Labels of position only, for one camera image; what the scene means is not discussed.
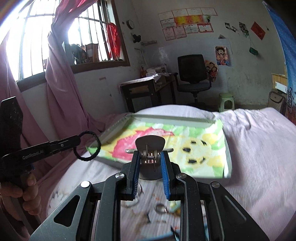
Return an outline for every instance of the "screw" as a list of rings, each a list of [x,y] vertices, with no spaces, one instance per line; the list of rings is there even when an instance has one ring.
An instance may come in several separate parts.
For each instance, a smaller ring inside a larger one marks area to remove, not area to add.
[[[218,182],[212,182],[212,187],[213,188],[218,188],[218,187],[220,187],[220,183],[218,183]]]
[[[178,175],[177,175],[177,177],[178,178],[180,178],[180,179],[185,179],[186,177],[187,177],[187,175],[185,174],[185,173],[179,173]]]
[[[122,178],[124,178],[124,174],[123,173],[117,173],[116,175],[115,175],[115,177],[117,178],[117,179],[122,179]]]
[[[88,188],[90,185],[90,182],[89,181],[83,181],[80,186],[83,187],[83,188]]]

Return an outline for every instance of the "hand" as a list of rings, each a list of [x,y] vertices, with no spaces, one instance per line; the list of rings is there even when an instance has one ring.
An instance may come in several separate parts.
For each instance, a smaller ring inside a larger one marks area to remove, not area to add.
[[[23,197],[24,210],[28,211],[31,215],[38,215],[41,212],[41,197],[38,195],[38,185],[34,174],[29,174],[27,178],[27,185],[25,191],[13,185],[12,183],[1,183],[0,195],[6,211],[16,220],[21,220],[14,206],[12,205],[10,197],[19,198]]]

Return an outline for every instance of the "colorful towel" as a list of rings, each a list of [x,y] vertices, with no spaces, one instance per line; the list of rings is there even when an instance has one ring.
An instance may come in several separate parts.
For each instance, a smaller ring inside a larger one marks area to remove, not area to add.
[[[108,143],[102,145],[98,156],[112,161],[129,162],[132,154],[126,149],[136,148],[135,140],[145,135],[162,136],[165,148],[174,148],[170,160],[182,172],[193,177],[223,177],[226,163],[225,136],[222,122],[217,120],[208,128],[146,123],[132,118]],[[96,148],[88,148],[94,153]]]

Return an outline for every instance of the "window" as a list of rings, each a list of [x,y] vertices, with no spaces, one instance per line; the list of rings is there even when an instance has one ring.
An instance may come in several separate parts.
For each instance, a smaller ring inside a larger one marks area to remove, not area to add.
[[[20,13],[17,24],[10,29],[6,50],[16,81],[45,71],[48,58],[47,36],[59,3],[60,0],[34,0]],[[110,23],[119,26],[113,0],[98,0],[74,20],[68,38],[64,40],[66,51],[72,49],[66,48],[69,45],[85,48],[85,45],[96,44],[98,48],[98,63],[79,64],[73,56],[70,64],[74,65],[74,73],[129,65],[123,40],[120,57],[115,58],[110,54],[107,40],[107,25]]]

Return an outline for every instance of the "finger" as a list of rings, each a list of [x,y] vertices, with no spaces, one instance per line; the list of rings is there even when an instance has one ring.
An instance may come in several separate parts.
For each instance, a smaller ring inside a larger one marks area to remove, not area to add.
[[[36,178],[33,173],[30,173],[27,177],[27,185],[34,186],[36,184]]]
[[[41,201],[41,197],[39,195],[37,195],[37,197],[35,199],[30,200],[30,201],[25,201],[23,203],[22,207],[26,211],[32,211],[32,210],[38,208],[38,206],[40,205],[40,201]]]
[[[18,198],[22,196],[22,189],[13,185],[12,183],[1,183],[1,196]]]
[[[29,186],[24,191],[22,197],[25,201],[33,200],[38,195],[38,185],[35,184],[34,186]]]
[[[29,214],[31,215],[38,215],[41,213],[41,205],[39,205],[36,209],[28,211]]]

